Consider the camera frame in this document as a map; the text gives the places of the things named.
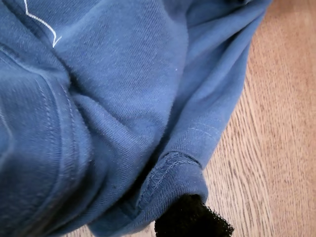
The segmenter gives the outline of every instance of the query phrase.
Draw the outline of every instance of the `wooden surface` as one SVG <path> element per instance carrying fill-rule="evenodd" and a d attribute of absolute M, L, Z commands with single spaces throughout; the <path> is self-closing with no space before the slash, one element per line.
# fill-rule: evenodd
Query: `wooden surface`
<path fill-rule="evenodd" d="M 208 205 L 234 225 L 234 237 L 316 237 L 316 0 L 270 7 L 204 174 Z M 68 235 L 90 236 L 85 228 Z M 153 224 L 132 235 L 154 236 Z"/>

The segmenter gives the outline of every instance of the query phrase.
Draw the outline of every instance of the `blue sweatshirt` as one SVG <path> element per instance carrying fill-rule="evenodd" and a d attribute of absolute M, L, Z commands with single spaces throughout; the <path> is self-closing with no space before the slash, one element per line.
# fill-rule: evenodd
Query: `blue sweatshirt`
<path fill-rule="evenodd" d="M 0 237 L 120 236 L 206 201 L 269 3 L 0 1 Z"/>

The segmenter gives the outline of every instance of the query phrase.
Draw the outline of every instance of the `seam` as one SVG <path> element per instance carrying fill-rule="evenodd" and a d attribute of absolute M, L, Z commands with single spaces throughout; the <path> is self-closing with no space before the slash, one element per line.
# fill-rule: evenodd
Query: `seam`
<path fill-rule="evenodd" d="M 174 158 L 176 158 L 176 157 L 187 157 L 187 156 L 186 156 L 186 155 L 179 155 L 179 154 L 176 154 L 176 155 L 174 155 L 174 157 L 172 157 L 171 159 L 174 159 Z M 152 173 L 152 174 L 150 175 L 150 177 L 148 178 L 148 183 L 147 183 L 147 185 L 146 185 L 146 187 L 145 187 L 145 189 L 144 189 L 142 195 L 141 195 L 140 198 L 139 198 L 139 201 L 138 201 L 138 204 L 137 204 L 138 208 L 140 208 L 140 204 L 144 201 L 144 196 L 145 196 L 145 194 L 147 193 L 147 191 L 149 190 L 151 184 L 153 183 L 153 180 L 154 180 L 155 176 L 156 176 L 156 175 L 159 175 L 159 172 L 161 171 L 161 169 L 162 169 L 163 167 L 165 167 L 168 162 L 170 162 L 170 161 L 169 161 L 168 159 L 166 159 L 163 164 L 161 164 L 159 167 L 156 167 L 156 168 L 155 168 L 155 170 L 153 171 L 153 173 Z M 158 188 L 158 186 L 162 183 L 163 179 L 166 177 L 166 175 L 169 173 L 169 171 L 170 171 L 173 167 L 175 167 L 175 166 L 177 166 L 177 165 L 179 165 L 179 164 L 194 164 L 194 165 L 197 165 L 197 166 L 198 166 L 198 163 L 197 163 L 197 162 L 194 162 L 194 161 L 187 161 L 187 160 L 176 160 L 176 161 L 174 161 L 173 163 L 171 163 L 171 165 L 164 171 L 164 173 L 163 173 L 163 175 L 161 176 L 161 178 L 160 178 L 160 179 L 158 180 L 158 182 L 155 184 L 155 186 L 154 186 L 154 188 L 153 188 L 153 190 L 152 190 L 150 196 L 148 197 L 148 200 L 151 199 L 151 197 L 153 196 L 155 190 L 156 190 L 156 189 Z"/>
<path fill-rule="evenodd" d="M 205 135 L 209 136 L 210 138 L 214 139 L 214 136 L 213 136 L 212 134 L 208 133 L 208 132 L 205 132 L 205 131 L 203 131 L 203 130 L 196 129 L 196 128 L 193 128 L 193 127 L 190 127 L 189 129 L 202 132 L 202 133 L 204 133 Z"/>
<path fill-rule="evenodd" d="M 14 145 L 13 145 L 13 139 L 14 139 L 14 137 L 13 137 L 13 133 L 12 133 L 10 127 L 9 127 L 9 124 L 7 123 L 7 121 L 6 121 L 5 117 L 4 117 L 4 114 L 3 114 L 2 110 L 1 110 L 1 107 L 0 107 L 0 120 L 2 121 L 4 127 L 5 127 L 5 129 L 6 129 L 7 133 L 8 133 L 8 135 L 9 135 L 9 145 L 8 145 L 6 151 L 4 151 L 4 153 L 3 153 L 2 156 L 1 156 L 1 157 L 4 158 L 4 157 L 6 157 L 9 153 L 11 153 L 12 150 L 13 150 L 13 146 L 14 146 Z"/>
<path fill-rule="evenodd" d="M 216 130 L 216 131 L 218 132 L 218 128 L 213 127 L 213 126 L 210 126 L 210 125 L 207 125 L 207 124 L 204 124 L 204 123 L 201 123 L 201 122 L 194 122 L 193 124 L 200 124 L 200 125 L 204 125 L 204 126 L 206 126 L 206 127 L 213 128 L 214 130 Z"/>
<path fill-rule="evenodd" d="M 52 95 L 53 95 L 54 102 L 55 102 L 56 106 L 58 107 L 58 104 L 57 104 L 57 101 L 56 101 L 56 99 L 55 99 L 55 97 L 54 97 L 54 93 L 52 92 L 50 83 L 47 81 L 47 79 L 46 79 L 42 74 L 37 73 L 37 72 L 33 72 L 32 70 L 30 70 L 30 69 L 28 69 L 27 67 L 25 67 L 25 66 L 23 65 L 23 63 L 18 63 L 16 60 L 14 60 L 14 58 L 12 58 L 6 51 L 4 51 L 1 47 L 0 47 L 0 51 L 3 52 L 8 58 L 10 58 L 18 67 L 21 67 L 22 69 L 24 69 L 25 71 L 27 71 L 27 72 L 29 72 L 29 73 L 31 73 L 31 74 L 35 74 L 35 75 L 40 76 L 40 77 L 45 81 L 45 83 L 47 84 L 47 86 L 48 86 L 50 92 L 51 92 Z M 73 128 L 73 126 L 74 126 L 74 116 L 73 116 L 73 110 L 72 110 L 72 108 L 71 108 L 70 99 L 69 99 L 69 97 L 67 96 L 66 90 L 63 88 L 63 86 L 60 84 L 60 82 L 59 82 L 58 80 L 56 80 L 56 82 L 57 82 L 57 83 L 59 84 L 59 86 L 63 89 L 63 92 L 65 93 L 66 99 L 67 99 L 67 101 L 68 101 L 68 109 L 69 109 L 69 112 L 70 112 L 70 114 L 71 114 L 71 120 L 72 120 L 72 135 L 73 135 L 73 138 L 74 138 L 74 137 L 75 137 L 75 136 L 74 136 L 74 128 Z M 60 169 L 61 169 L 61 165 L 62 165 L 62 161 L 63 161 L 63 160 L 64 160 L 64 159 L 60 159 L 60 161 L 59 161 L 58 174 L 56 175 L 56 178 L 60 177 Z M 50 189 L 49 195 L 48 195 L 47 197 L 49 197 L 50 194 L 51 194 L 54 190 L 56 190 L 56 185 L 57 185 L 57 183 L 58 183 L 58 182 L 55 182 L 55 183 L 53 184 L 53 187 Z M 43 200 L 43 202 L 38 206 L 38 210 L 41 209 L 42 206 L 45 204 L 45 202 L 47 201 L 47 197 L 45 197 L 44 200 Z M 36 217 L 36 215 L 38 215 L 38 212 L 33 213 L 33 215 L 32 215 L 33 221 L 31 221 L 31 222 L 36 223 L 36 222 L 39 221 L 39 219 L 42 218 L 41 216 Z M 24 232 L 24 233 L 29 232 L 29 227 L 26 227 L 25 230 L 23 230 L 23 232 Z"/>

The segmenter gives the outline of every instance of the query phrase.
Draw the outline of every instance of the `white printed line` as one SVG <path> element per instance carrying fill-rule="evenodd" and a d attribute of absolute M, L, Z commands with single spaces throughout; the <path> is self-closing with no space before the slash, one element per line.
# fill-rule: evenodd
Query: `white printed line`
<path fill-rule="evenodd" d="M 24 0 L 24 6 L 25 6 L 25 14 L 27 16 L 29 16 L 29 17 L 41 22 L 43 25 L 45 25 L 47 28 L 49 28 L 49 30 L 53 33 L 53 35 L 54 35 L 53 47 L 55 47 L 55 45 L 61 39 L 61 37 L 56 39 L 57 38 L 56 32 L 54 31 L 54 29 L 49 24 L 47 24 L 45 21 L 43 21 L 42 19 L 38 18 L 37 16 L 34 16 L 33 14 L 29 13 L 27 0 Z"/>

